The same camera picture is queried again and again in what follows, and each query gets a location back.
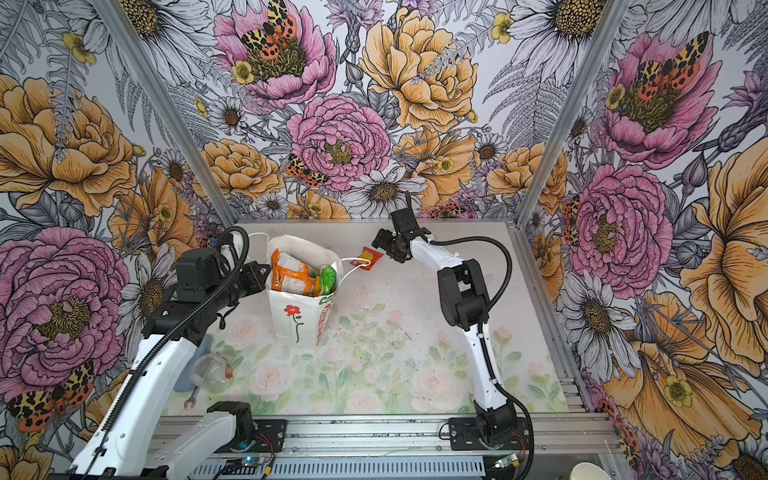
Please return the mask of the green rainbow candy bag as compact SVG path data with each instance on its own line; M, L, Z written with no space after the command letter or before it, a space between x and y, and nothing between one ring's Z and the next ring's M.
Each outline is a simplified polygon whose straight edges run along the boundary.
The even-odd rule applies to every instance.
M316 294L325 296L332 293L336 286L337 272L331 265L320 268L316 278Z

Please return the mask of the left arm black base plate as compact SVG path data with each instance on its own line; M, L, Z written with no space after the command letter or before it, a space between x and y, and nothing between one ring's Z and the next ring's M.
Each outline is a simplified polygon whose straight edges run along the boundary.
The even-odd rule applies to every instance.
M288 422L284 419L257 419L252 420L250 424L237 420L234 438L219 447L216 453L280 453L283 450L287 425Z

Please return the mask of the small red snack packet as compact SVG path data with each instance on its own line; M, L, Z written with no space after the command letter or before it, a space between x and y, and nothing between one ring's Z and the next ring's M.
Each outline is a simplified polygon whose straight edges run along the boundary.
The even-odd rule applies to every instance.
M362 270L370 271L382 256L381 252L370 247L364 247L358 257L352 260L351 263Z

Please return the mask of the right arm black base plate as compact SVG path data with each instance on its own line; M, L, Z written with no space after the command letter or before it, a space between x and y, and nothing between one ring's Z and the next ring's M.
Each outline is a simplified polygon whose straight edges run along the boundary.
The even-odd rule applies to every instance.
M452 451L529 451L531 449L530 423L519 417L517 428L484 440L475 418L448 419L447 437Z

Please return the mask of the white paper gift bag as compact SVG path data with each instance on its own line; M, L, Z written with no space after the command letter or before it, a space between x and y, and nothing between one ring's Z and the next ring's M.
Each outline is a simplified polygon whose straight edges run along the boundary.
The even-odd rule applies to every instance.
M249 235L249 240L249 254L256 260L265 260L271 268L266 291L276 336L303 348L317 346L330 319L341 285L351 275L344 265L350 263L354 270L358 269L359 267L351 263L356 258L341 258L327 248L293 235L271 237L265 232L253 232ZM307 263L317 272L321 267L331 265L337 272L334 291L325 296L309 297L272 290L271 255L277 249Z

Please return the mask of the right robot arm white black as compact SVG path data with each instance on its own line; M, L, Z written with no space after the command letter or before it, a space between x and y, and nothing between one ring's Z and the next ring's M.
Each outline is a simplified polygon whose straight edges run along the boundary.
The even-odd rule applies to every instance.
M372 246L399 263L417 260L436 272L440 310L447 324L460 332L473 371L473 403L480 438L487 445L499 444L518 427L518 415L526 412L503 386L488 330L490 312L511 281L511 254L500 241L483 235L436 240L418 224L409 207L391 213L390 218L393 228L379 230ZM488 292L477 260L464 259L447 249L465 243L485 243L501 252L505 272L495 294Z

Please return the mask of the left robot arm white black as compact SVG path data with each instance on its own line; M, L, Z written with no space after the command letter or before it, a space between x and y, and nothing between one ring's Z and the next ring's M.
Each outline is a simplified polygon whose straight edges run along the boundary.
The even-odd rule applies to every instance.
M218 402L195 425L151 453L164 405L208 328L247 296L264 291L270 266L245 252L226 268L214 248L181 257L177 298L156 308L134 365L104 420L63 473L63 479L186 479L220 449L252 445L256 427L244 402Z

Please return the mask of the orange white snack bag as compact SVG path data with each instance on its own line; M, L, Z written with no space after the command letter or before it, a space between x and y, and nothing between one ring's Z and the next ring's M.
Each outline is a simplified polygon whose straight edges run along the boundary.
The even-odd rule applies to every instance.
M318 272L307 263L279 249L271 255L271 289L314 297L320 290Z

